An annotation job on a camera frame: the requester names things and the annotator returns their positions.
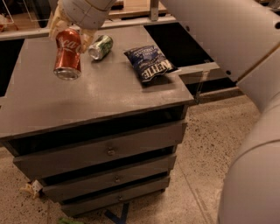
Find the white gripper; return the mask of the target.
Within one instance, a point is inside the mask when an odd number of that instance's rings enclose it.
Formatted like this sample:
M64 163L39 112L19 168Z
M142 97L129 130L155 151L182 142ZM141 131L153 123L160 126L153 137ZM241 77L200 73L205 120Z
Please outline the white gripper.
M72 24L80 29L80 52L92 44L96 30L104 24L116 0L59 0L50 25L49 38L55 40Z

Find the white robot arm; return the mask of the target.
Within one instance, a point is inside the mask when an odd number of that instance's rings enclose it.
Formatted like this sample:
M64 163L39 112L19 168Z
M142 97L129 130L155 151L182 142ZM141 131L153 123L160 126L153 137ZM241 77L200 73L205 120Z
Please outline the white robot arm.
M256 0L160 0L261 112L229 167L217 224L280 224L280 17Z

